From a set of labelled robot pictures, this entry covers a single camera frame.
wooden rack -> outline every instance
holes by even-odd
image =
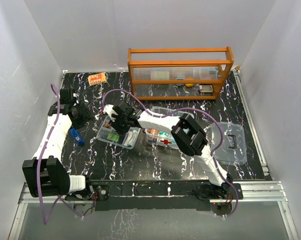
[[[127,62],[131,92],[139,100],[216,100],[231,71],[234,57],[229,46],[129,48]],[[185,84],[194,84],[194,87],[185,88]],[[211,85],[213,92],[209,95],[200,93],[198,84]]]

plastic box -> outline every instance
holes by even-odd
[[[111,126],[105,126],[105,124],[108,124],[110,121],[111,118],[109,116],[106,116],[97,133],[97,139],[112,145],[120,146],[122,148],[132,149],[135,146],[137,137],[141,129],[138,127],[131,127],[125,135],[119,135]],[[108,139],[109,134],[113,134],[114,139],[116,139],[117,141]]]
[[[164,108],[164,107],[160,107],[160,106],[153,106],[151,108],[151,111],[154,113],[157,113],[157,114],[166,115],[168,113],[175,111],[175,109],[168,109],[168,108]],[[181,117],[183,114],[189,114],[192,116],[192,118],[194,118],[194,115],[192,113],[189,113],[186,111],[176,112],[176,113],[174,113],[173,116]],[[159,146],[168,147],[168,148],[172,148],[172,149],[179,149],[173,136],[170,134],[167,134],[164,132],[159,132],[155,129],[150,129],[150,128],[146,128],[145,133],[146,133],[146,141],[149,145],[159,145]]]
[[[224,134],[221,146],[214,156],[224,165],[243,165],[247,162],[245,132],[242,125],[220,122]],[[211,149],[219,144],[221,134],[215,123],[211,125]]]

white wall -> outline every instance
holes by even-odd
[[[128,48],[231,46],[241,65],[275,0],[24,0],[61,69],[127,68]]]
[[[23,0],[0,0],[0,240],[7,239],[62,71]]]
[[[281,180],[301,239],[301,0],[277,0],[241,81],[271,175]]]

red cross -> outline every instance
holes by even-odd
[[[168,141],[167,139],[164,139],[164,140],[160,140],[162,143],[164,143],[165,145],[167,145],[167,144],[171,144],[171,142],[170,141]]]

blue object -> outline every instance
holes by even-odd
[[[74,140],[78,146],[81,146],[84,144],[84,139],[82,138],[82,136],[79,134],[79,132],[75,128],[71,127],[69,129],[69,133],[72,135],[72,137],[74,138]]]

